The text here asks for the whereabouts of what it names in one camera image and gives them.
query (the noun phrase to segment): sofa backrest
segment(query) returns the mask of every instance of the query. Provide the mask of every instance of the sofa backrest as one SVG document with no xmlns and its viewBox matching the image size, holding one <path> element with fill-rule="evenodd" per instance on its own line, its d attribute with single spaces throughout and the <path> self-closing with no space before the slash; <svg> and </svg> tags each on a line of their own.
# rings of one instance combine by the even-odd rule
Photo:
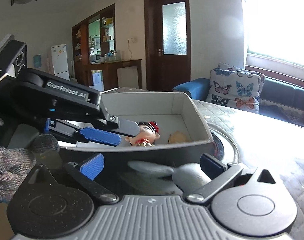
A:
<svg viewBox="0 0 304 240">
<path fill-rule="evenodd" d="M 266 78 L 260 99 L 304 111 L 304 88 L 274 78 Z"/>
</svg>

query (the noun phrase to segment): orange butterfly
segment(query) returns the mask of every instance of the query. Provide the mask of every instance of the orange butterfly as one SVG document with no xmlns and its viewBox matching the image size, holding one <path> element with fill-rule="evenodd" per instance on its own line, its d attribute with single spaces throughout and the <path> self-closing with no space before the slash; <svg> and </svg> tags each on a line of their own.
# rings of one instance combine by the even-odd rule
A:
<svg viewBox="0 0 304 240">
<path fill-rule="evenodd" d="M 240 98 L 235 98 L 236 101 L 236 107 L 237 108 L 241 108 L 244 106 L 244 108 L 247 106 L 247 108 L 249 109 L 253 109 L 254 108 L 254 98 L 249 98 L 249 100 L 247 101 L 243 101 Z"/>
</svg>

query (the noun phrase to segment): refrigerator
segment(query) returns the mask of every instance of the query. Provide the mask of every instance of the refrigerator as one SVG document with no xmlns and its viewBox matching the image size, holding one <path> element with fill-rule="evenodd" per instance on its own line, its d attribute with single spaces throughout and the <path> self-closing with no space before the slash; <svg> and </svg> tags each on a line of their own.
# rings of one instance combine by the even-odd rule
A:
<svg viewBox="0 0 304 240">
<path fill-rule="evenodd" d="M 66 44 L 51 47 L 48 52 L 48 67 L 50 74 L 70 80 Z"/>
</svg>

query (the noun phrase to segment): wooden counter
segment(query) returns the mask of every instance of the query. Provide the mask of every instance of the wooden counter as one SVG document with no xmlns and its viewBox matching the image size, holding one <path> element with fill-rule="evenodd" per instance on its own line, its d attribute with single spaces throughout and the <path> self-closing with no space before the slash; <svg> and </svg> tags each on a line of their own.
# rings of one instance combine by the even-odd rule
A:
<svg viewBox="0 0 304 240">
<path fill-rule="evenodd" d="M 136 66 L 138 70 L 139 88 L 142 89 L 142 59 L 118 60 L 96 64 L 87 64 L 83 66 L 84 76 L 86 78 L 85 85 L 93 86 L 92 70 L 102 70 L 104 90 L 118 87 L 117 69 Z"/>
</svg>

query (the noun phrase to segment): blue sofa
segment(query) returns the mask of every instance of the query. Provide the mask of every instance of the blue sofa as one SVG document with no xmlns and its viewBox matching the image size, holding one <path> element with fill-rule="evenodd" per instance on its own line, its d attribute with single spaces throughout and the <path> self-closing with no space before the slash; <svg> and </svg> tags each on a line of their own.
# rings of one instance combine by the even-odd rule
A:
<svg viewBox="0 0 304 240">
<path fill-rule="evenodd" d="M 184 92 L 192 99 L 205 101 L 210 80 L 198 78 L 180 84 L 173 91 Z M 304 127 L 304 88 L 273 78 L 266 78 L 260 96 L 259 114 Z"/>
</svg>

